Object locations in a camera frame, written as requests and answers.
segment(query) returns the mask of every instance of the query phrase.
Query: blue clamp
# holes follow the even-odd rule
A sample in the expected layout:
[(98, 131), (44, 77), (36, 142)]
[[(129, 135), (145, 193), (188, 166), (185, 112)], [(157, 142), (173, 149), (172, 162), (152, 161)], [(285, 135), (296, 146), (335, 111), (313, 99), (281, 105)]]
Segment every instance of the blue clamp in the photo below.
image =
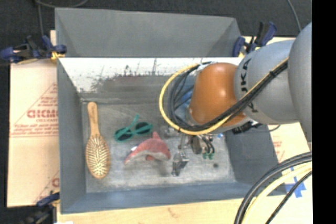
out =
[(52, 202), (59, 200), (60, 194), (59, 193), (53, 193), (50, 194), (49, 196), (43, 198), (42, 200), (38, 201), (36, 203), (37, 207), (44, 207), (47, 205), (50, 205)]
[(16, 47), (8, 47), (0, 51), (0, 58), (9, 63), (19, 63), (38, 59), (50, 59), (55, 54), (63, 56), (67, 52), (65, 45), (52, 45), (47, 36), (42, 36), (43, 47), (39, 48), (28, 36), (25, 42)]
[(246, 52), (250, 53), (254, 51), (257, 47), (265, 46), (277, 32), (277, 27), (274, 23), (268, 22), (267, 24), (260, 22), (259, 31), (256, 39), (251, 40), (250, 43), (245, 42), (245, 38), (238, 37), (233, 48), (233, 57), (238, 57), (239, 53), (242, 51), (243, 46), (246, 47)]
[(238, 37), (235, 44), (233, 45), (232, 57), (238, 57), (243, 45), (245, 44), (245, 38)]

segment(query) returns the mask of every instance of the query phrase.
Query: clamp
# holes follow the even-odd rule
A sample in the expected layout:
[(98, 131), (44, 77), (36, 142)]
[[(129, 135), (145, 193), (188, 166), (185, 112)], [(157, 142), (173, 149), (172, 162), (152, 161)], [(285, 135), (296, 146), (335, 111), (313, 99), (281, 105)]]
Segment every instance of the clamp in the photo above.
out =
[(64, 57), (67, 52), (65, 45), (54, 46), (47, 36), (42, 36), (41, 39), (42, 48), (36, 45), (31, 36), (28, 36), (23, 44), (1, 50), (0, 59), (9, 63), (28, 63), (39, 59), (55, 61), (59, 57)]
[(255, 40), (252, 38), (250, 43), (247, 43), (244, 37), (240, 36), (237, 38), (233, 46), (232, 56), (238, 57), (239, 53), (244, 50), (244, 46), (246, 47), (247, 53), (254, 51), (257, 47), (265, 46), (267, 42), (273, 38), (276, 32), (277, 27), (274, 23), (268, 22), (265, 24), (260, 22), (259, 31)]

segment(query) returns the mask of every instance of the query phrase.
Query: yellow cable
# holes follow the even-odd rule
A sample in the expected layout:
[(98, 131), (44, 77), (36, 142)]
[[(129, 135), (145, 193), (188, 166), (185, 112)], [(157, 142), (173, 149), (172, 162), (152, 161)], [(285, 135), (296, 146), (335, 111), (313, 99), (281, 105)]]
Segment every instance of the yellow cable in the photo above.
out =
[[(279, 65), (283, 64), (285, 61), (288, 60), (288, 57), (282, 61)], [(177, 124), (175, 124), (174, 122), (172, 122), (168, 116), (166, 115), (166, 113), (164, 112), (164, 109), (163, 109), (163, 96), (164, 96), (164, 93), (166, 92), (167, 90), (167, 87), (168, 85), (180, 74), (182, 74), (184, 71), (187, 71), (193, 67), (196, 67), (198, 66), (197, 63), (193, 64), (193, 65), (190, 65), (190, 66), (187, 66), (187, 67), (184, 67), (182, 69), (180, 69), (179, 71), (177, 71), (174, 75), (172, 75), (168, 80), (167, 82), (164, 84), (164, 86), (162, 87), (162, 90), (160, 92), (160, 96), (159, 96), (159, 109), (160, 109), (160, 113), (162, 115), (162, 117), (164, 118), (164, 120), (174, 129), (180, 131), (180, 132), (183, 132), (185, 134), (189, 134), (189, 135), (201, 135), (201, 134), (206, 134), (206, 133), (210, 133), (212, 131), (214, 131), (215, 129), (221, 127), (223, 124), (225, 124), (227, 122), (227, 120), (230, 118), (230, 115), (227, 116), (226, 118), (218, 121), (216, 124), (214, 124), (213, 126), (209, 127), (208, 129), (205, 129), (205, 130), (202, 130), (202, 131), (189, 131), (189, 130), (186, 130), (186, 129), (183, 129), (181, 128), (180, 126), (178, 126)], [(248, 95), (262, 80), (264, 80), (266, 77), (268, 76), (268, 74), (266, 74), (261, 80), (259, 80), (259, 82), (257, 84), (255, 84), (248, 92), (246, 92), (244, 94), (244, 96), (242, 98), (244, 98), (246, 95)]]
[(277, 180), (273, 181), (271, 184), (269, 184), (250, 204), (250, 206), (247, 208), (245, 216), (243, 218), (242, 224), (247, 223), (248, 218), (251, 216), (251, 213), (253, 210), (257, 207), (257, 205), (262, 201), (265, 197), (267, 197), (274, 189), (276, 189), (278, 186), (280, 186), (282, 183), (284, 183), (286, 180), (293, 178), (295, 176), (303, 176), (309, 171), (312, 170), (312, 164), (305, 165), (303, 167), (300, 167), (294, 171), (291, 171)]

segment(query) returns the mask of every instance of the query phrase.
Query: hairbrush handle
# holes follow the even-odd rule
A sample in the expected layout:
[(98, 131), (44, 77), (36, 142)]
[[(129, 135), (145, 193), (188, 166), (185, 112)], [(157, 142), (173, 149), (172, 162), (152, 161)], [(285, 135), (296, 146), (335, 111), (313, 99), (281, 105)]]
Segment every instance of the hairbrush handle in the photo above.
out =
[(91, 136), (100, 136), (98, 127), (98, 107), (95, 102), (88, 103), (88, 114), (91, 127)]

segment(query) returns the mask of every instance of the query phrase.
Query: black cable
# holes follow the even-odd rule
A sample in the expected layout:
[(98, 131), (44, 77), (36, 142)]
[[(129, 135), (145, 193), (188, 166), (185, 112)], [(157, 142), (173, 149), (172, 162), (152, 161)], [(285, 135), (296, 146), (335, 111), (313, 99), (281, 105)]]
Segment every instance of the black cable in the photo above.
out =
[(269, 170), (257, 183), (253, 185), (253, 187), (249, 190), (249, 192), (245, 195), (238, 211), (236, 214), (236, 218), (234, 221), (234, 224), (240, 224), (244, 218), (244, 215), (246, 213), (247, 208), (249, 207), (249, 204), (251, 203), (254, 195), (259, 190), (259, 188), (264, 183), (271, 183), (275, 178), (276, 175), (283, 172), (284, 170), (287, 170), (291, 167), (298, 166), (307, 162), (312, 161), (312, 153), (302, 153), (297, 156), (294, 156), (278, 165), (273, 167), (271, 170)]
[(266, 87), (266, 85), (277, 75), (279, 75), (281, 72), (283, 72), (285, 69), (288, 67), (288, 60), (283, 62), (281, 65), (279, 65), (277, 68), (275, 68), (273, 71), (268, 73), (250, 92), (247, 94), (244, 98), (240, 99), (235, 105), (233, 105), (231, 108), (223, 112), (221, 115), (218, 117), (214, 118), (213, 120), (202, 124), (202, 125), (190, 125), (187, 122), (185, 122), (183, 119), (178, 120), (175, 116), (174, 113), (174, 95), (175, 91), (178, 88), (179, 84), (185, 77), (187, 77), (192, 71), (196, 70), (199, 67), (193, 67), (190, 70), (184, 72), (183, 74), (180, 75), (180, 77), (177, 79), (175, 84), (173, 85), (173, 88), (170, 92), (170, 97), (168, 100), (168, 111), (169, 111), (169, 116), (171, 120), (177, 124), (178, 126), (189, 130), (189, 131), (203, 131), (206, 130), (207, 128), (213, 126), (216, 124), (218, 121), (221, 121), (225, 117), (229, 116), (228, 120), (231, 120), (234, 118), (236, 115), (238, 115), (247, 105), (249, 105), (252, 100)]
[(313, 171), (309, 171), (308, 173), (306, 173), (300, 180), (298, 180), (293, 187), (289, 190), (289, 192), (285, 195), (285, 197), (283, 198), (283, 200), (281, 201), (281, 203), (278, 205), (278, 207), (274, 210), (274, 212), (272, 213), (272, 215), (268, 218), (268, 220), (266, 221), (265, 224), (269, 224), (274, 217), (278, 214), (278, 212), (281, 210), (281, 208), (285, 205), (285, 203), (288, 201), (288, 199), (292, 196), (292, 194), (294, 193), (294, 191), (300, 186), (300, 184), (302, 182), (304, 182), (309, 176), (311, 176), (313, 173)]

